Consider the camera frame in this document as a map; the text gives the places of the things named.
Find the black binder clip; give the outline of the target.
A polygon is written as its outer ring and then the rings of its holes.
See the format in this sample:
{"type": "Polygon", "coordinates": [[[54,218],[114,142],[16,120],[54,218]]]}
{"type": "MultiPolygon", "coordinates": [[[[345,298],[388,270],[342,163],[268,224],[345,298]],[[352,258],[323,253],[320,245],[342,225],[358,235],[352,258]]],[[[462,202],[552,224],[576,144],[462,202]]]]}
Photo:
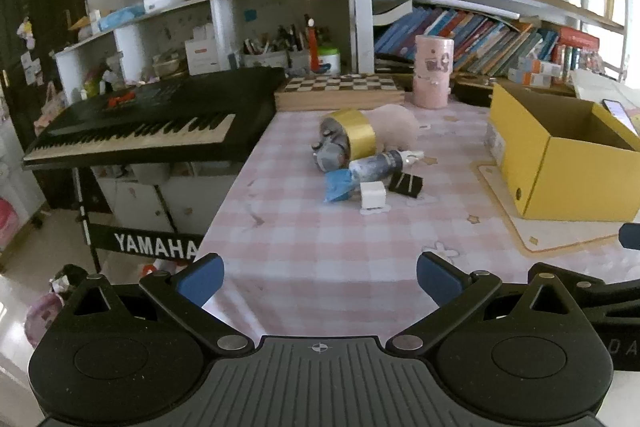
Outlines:
{"type": "Polygon", "coordinates": [[[406,172],[395,172],[390,178],[388,191],[416,199],[423,188],[423,179],[406,172]]]}

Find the white cube charger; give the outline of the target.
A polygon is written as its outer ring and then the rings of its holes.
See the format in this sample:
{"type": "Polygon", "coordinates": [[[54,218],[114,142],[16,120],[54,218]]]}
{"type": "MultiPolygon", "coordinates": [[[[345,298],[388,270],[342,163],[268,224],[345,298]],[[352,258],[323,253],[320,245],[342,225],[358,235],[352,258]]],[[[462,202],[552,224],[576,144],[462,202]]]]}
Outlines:
{"type": "Polygon", "coordinates": [[[386,206],[386,187],[382,181],[360,183],[361,209],[375,210],[386,206]]]}

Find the dark lens solution bottle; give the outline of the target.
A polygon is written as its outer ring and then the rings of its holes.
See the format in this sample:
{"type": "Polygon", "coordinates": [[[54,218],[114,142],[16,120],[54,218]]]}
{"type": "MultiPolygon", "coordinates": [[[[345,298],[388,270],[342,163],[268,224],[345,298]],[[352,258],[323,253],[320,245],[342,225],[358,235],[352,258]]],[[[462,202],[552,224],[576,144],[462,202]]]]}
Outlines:
{"type": "Polygon", "coordinates": [[[348,170],[357,183],[383,181],[423,158],[422,150],[386,150],[351,161],[348,170]]]}

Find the blue wrapper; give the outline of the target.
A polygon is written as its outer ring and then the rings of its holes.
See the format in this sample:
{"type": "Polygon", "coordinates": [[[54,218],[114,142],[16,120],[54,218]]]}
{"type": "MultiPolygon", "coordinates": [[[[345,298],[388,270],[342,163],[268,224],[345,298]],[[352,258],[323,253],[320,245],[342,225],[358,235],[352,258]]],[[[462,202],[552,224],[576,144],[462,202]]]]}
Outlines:
{"type": "Polygon", "coordinates": [[[341,202],[349,199],[357,183],[349,169],[337,169],[324,175],[324,201],[341,202]]]}

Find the pink plush toy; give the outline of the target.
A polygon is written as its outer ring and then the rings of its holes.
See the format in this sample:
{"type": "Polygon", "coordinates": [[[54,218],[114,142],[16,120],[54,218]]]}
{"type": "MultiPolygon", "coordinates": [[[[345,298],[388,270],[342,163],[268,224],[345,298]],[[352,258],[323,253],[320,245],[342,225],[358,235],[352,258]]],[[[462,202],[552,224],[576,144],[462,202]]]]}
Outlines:
{"type": "Polygon", "coordinates": [[[414,150],[418,144],[420,124],[408,108],[386,104],[364,113],[371,125],[378,153],[386,150],[414,150]]]}

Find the yellow tape roll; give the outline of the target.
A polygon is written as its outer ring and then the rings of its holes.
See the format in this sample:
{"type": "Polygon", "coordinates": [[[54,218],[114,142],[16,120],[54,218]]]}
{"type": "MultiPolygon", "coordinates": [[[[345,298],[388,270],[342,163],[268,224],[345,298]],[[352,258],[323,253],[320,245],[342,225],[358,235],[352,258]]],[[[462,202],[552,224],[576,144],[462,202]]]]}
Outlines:
{"type": "Polygon", "coordinates": [[[346,135],[349,159],[373,156],[376,153],[376,136],[366,115],[358,109],[342,108],[326,116],[326,121],[335,122],[346,135]]]}

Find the cream orange-edged mat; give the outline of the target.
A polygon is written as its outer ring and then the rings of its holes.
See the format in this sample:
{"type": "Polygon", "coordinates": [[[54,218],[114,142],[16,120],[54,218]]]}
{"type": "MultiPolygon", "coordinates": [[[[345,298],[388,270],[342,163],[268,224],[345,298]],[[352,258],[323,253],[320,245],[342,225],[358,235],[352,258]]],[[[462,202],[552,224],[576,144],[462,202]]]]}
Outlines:
{"type": "Polygon", "coordinates": [[[618,243],[622,222],[527,220],[516,211],[501,173],[495,164],[474,161],[480,185],[497,209],[518,250],[529,258],[549,258],[582,249],[618,243]]]}

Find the yellow cardboard box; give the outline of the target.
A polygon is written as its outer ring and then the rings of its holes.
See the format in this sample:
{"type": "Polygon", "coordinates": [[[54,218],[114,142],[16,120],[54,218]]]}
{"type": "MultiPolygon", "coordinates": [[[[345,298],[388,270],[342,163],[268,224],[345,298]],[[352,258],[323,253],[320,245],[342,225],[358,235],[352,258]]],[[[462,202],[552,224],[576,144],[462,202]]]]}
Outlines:
{"type": "Polygon", "coordinates": [[[528,220],[631,222],[639,138],[593,102],[495,84],[489,147],[528,220]]]}

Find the smartphone with lit screen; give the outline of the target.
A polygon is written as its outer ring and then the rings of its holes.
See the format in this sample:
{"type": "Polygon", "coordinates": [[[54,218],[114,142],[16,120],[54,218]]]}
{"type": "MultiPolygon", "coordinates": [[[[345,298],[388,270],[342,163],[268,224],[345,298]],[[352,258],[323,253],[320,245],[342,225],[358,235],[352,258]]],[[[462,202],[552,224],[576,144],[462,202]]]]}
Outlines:
{"type": "Polygon", "coordinates": [[[626,109],[624,109],[622,103],[620,103],[619,101],[604,98],[602,100],[602,105],[608,111],[608,113],[616,118],[621,124],[623,124],[631,132],[634,132],[635,135],[638,135],[638,131],[636,127],[634,127],[634,123],[632,122],[629,114],[626,112],[626,109]]]}

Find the pink checked tablecloth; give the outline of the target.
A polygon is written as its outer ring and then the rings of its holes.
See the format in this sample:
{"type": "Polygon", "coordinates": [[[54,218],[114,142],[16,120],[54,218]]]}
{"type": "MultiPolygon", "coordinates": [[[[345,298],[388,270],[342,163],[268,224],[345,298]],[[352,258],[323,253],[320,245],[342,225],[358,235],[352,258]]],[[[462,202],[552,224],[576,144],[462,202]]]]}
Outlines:
{"type": "Polygon", "coordinates": [[[201,245],[226,269],[206,310],[252,338],[387,338],[434,309],[416,283],[423,251],[464,272],[524,281],[534,259],[485,182],[487,118],[486,109],[456,102],[418,110],[425,157],[411,171],[422,191],[392,194],[385,211],[366,215],[358,197],[324,196],[310,153],[319,115],[278,114],[201,245]]]}

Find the black Yamaha keyboard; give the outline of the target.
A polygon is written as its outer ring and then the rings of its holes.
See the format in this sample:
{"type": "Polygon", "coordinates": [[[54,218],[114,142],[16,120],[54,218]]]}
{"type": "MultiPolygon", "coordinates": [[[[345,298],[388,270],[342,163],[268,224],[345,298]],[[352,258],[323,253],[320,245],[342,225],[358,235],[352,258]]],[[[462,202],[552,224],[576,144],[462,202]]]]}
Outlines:
{"type": "Polygon", "coordinates": [[[284,70],[252,67],[166,80],[67,107],[29,147],[29,170],[241,161],[276,113],[284,70]]]}

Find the wooden chess board box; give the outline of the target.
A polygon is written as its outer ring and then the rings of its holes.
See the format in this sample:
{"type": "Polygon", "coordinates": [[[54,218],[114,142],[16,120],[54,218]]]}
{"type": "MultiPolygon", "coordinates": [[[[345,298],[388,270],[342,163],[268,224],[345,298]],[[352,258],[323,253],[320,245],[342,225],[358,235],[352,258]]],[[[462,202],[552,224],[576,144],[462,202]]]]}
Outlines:
{"type": "Polygon", "coordinates": [[[312,112],[342,108],[375,109],[401,104],[405,91],[393,78],[379,75],[295,77],[274,94],[279,112],[312,112]]]}

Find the pink cylindrical canister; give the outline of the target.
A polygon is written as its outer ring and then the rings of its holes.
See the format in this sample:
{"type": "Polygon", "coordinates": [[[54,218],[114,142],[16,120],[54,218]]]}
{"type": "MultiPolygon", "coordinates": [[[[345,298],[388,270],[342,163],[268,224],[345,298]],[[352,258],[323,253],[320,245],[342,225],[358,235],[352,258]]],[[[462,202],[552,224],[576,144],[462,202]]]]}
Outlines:
{"type": "Polygon", "coordinates": [[[413,103],[425,109],[448,105],[454,40],[439,36],[417,36],[414,54],[413,103]]]}

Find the white bookshelf unit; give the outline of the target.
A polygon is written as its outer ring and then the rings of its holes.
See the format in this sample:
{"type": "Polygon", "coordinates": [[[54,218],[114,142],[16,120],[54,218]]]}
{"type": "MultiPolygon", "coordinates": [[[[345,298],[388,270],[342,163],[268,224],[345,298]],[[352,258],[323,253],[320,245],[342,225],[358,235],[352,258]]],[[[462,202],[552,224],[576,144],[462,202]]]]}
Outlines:
{"type": "MultiPolygon", "coordinates": [[[[189,0],[127,20],[100,31],[81,43],[55,53],[67,101],[81,99],[88,72],[114,56],[125,79],[139,81],[153,56],[168,45],[168,38],[188,38],[194,23],[186,18],[200,14],[213,25],[213,59],[217,70],[242,66],[242,43],[278,25],[299,26],[304,15],[329,28],[341,53],[345,72],[374,71],[374,12],[406,0],[189,0]]],[[[622,39],[628,28],[614,20],[563,0],[418,0],[473,8],[512,20],[538,18],[542,22],[574,28],[600,28],[622,39]]]]}

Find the white green-lidded jar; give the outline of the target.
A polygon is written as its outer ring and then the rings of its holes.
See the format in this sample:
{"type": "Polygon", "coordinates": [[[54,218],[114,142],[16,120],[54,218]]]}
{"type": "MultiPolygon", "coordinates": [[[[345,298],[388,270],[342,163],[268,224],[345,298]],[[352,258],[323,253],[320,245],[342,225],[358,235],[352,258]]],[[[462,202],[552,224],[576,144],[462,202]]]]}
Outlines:
{"type": "Polygon", "coordinates": [[[341,53],[335,46],[320,46],[318,62],[320,74],[338,75],[341,72],[341,53]]]}

